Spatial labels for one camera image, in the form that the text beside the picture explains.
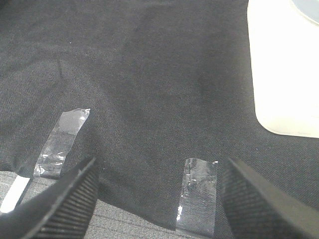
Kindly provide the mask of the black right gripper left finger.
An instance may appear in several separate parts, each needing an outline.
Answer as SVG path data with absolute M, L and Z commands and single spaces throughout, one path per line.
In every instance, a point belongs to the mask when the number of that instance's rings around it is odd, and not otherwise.
M 98 198 L 99 172 L 86 158 L 36 197 L 0 217 L 2 239 L 82 239 Z

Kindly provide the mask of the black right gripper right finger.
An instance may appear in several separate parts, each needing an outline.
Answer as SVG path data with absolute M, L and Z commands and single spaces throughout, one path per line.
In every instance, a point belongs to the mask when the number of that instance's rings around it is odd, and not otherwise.
M 317 239 L 319 213 L 239 159 L 224 162 L 221 199 L 236 239 Z

